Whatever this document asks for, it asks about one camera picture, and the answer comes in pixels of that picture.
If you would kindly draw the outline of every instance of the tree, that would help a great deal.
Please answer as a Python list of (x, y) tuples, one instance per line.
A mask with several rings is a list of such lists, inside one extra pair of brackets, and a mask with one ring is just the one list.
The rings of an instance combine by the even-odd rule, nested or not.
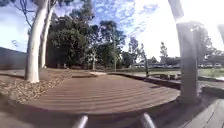
[(165, 61), (166, 61), (167, 65), (177, 65), (177, 64), (180, 63), (180, 58), (178, 58), (178, 57), (167, 57)]
[(193, 26), (194, 38), (197, 46), (197, 61), (201, 63), (205, 58), (214, 52), (211, 38), (203, 24), (195, 22)]
[(129, 52), (122, 52), (122, 59), (125, 68), (133, 64), (133, 56)]
[(167, 47), (165, 46), (165, 44), (163, 42), (161, 42), (161, 46), (160, 46), (160, 53), (162, 54), (163, 57), (168, 57), (168, 54), (167, 54)]
[(38, 9), (28, 40), (25, 79), (31, 83), (39, 82), (38, 55), (40, 35), (44, 26), (44, 18), (47, 12), (47, 3), (48, 0), (38, 1)]
[(99, 27), (97, 25), (90, 26), (89, 44), (92, 51), (92, 70), (95, 70), (96, 50), (99, 41)]
[(131, 53), (134, 63), (136, 63), (136, 59), (138, 57), (138, 50), (138, 40), (136, 40), (134, 37), (131, 37), (129, 43), (129, 53)]
[(144, 50), (144, 44), (141, 44), (141, 48), (139, 50), (139, 55), (145, 62), (145, 73), (146, 73), (146, 77), (148, 77), (149, 76), (148, 61), (147, 61), (147, 57), (146, 57), (145, 50)]
[(125, 44), (125, 35), (122, 31), (117, 30), (117, 24), (114, 21), (101, 21), (100, 22), (101, 41), (107, 43), (113, 43), (114, 47), (114, 70), (116, 72), (116, 60), (119, 57), (118, 52), (120, 48)]
[(112, 43), (104, 43), (97, 47), (97, 60), (105, 68), (113, 65), (113, 57), (114, 53)]
[(151, 59), (148, 59), (148, 64), (155, 64), (157, 63), (157, 59), (153, 56)]
[(55, 67), (58, 63), (70, 68), (73, 65), (84, 67), (88, 57), (89, 29), (89, 25), (84, 22), (76, 22), (69, 16), (59, 17), (50, 27), (47, 65)]
[[(40, 65), (41, 67), (45, 67), (45, 61), (46, 61), (46, 43), (47, 43), (47, 36), (48, 36), (48, 31), (49, 31), (49, 26), (51, 24), (51, 17), (54, 12), (54, 8), (56, 6), (56, 3), (59, 3), (59, 6), (62, 6), (62, 3), (64, 2), (66, 5), (69, 5), (70, 2), (74, 0), (50, 0), (48, 3), (48, 13), (47, 17), (45, 19), (45, 26), (43, 30), (43, 38), (42, 38), (42, 46), (41, 46), (41, 62)], [(93, 13), (92, 13), (92, 5), (91, 5), (91, 0), (81, 0), (84, 2), (83, 7), (81, 10), (76, 10), (70, 14), (72, 16), (77, 16), (79, 18), (79, 21), (82, 22), (87, 22), (88, 20), (93, 18)]]

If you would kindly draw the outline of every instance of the sky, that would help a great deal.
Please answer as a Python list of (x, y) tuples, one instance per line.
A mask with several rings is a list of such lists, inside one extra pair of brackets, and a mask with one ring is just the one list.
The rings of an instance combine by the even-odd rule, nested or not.
[[(224, 23), (223, 0), (181, 0), (184, 18), (197, 20), (205, 24), (213, 46), (224, 50), (224, 46), (216, 25)], [(92, 0), (95, 18), (91, 24), (98, 24), (101, 20), (114, 20), (118, 28), (128, 37), (136, 37), (143, 43), (147, 57), (155, 56), (159, 59), (161, 41), (165, 43), (169, 56), (179, 56), (179, 44), (175, 21), (170, 6), (166, 0)], [(69, 7), (57, 7), (55, 12), (59, 16), (69, 14), (73, 8), (80, 7), (73, 2)], [(30, 10), (35, 5), (28, 4)], [(32, 21), (34, 14), (29, 14)], [(27, 25), (25, 18), (12, 4), (0, 8), (0, 47), (26, 52)]]

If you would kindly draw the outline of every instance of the garden bed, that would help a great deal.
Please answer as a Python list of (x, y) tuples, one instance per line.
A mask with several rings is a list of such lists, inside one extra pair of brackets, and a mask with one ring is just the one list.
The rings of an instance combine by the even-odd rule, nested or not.
[(24, 71), (0, 71), (0, 93), (12, 100), (25, 102), (58, 86), (64, 79), (84, 76), (88, 73), (68, 69), (42, 69), (40, 82), (31, 84), (24, 80)]

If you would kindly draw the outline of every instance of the tree trunk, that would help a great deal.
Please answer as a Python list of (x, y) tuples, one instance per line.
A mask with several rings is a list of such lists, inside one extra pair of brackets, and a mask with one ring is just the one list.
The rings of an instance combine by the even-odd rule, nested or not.
[(32, 25), (27, 46), (25, 79), (31, 83), (39, 82), (38, 55), (40, 35), (44, 26), (48, 0), (39, 0), (35, 20)]
[(144, 59), (145, 59), (145, 74), (146, 74), (146, 77), (149, 77), (148, 61), (147, 61), (146, 55), (144, 55)]
[(93, 70), (96, 70), (96, 52), (93, 50)]
[(51, 17), (54, 12), (55, 5), (53, 5), (46, 17), (46, 23), (44, 24), (44, 30), (43, 30), (43, 40), (41, 42), (41, 60), (40, 60), (40, 66), (41, 68), (46, 68), (46, 46), (47, 46), (47, 36), (48, 36), (48, 31), (49, 27), (51, 24)]

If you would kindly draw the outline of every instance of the lawn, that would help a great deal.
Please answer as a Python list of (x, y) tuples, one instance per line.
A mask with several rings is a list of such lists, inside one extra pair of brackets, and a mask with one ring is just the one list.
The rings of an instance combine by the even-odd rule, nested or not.
[[(134, 75), (144, 75), (145, 72), (129, 72)], [(151, 69), (149, 70), (149, 74), (180, 74), (179, 69)], [(224, 68), (222, 69), (198, 69), (199, 76), (208, 76), (208, 77), (221, 77), (224, 76)]]

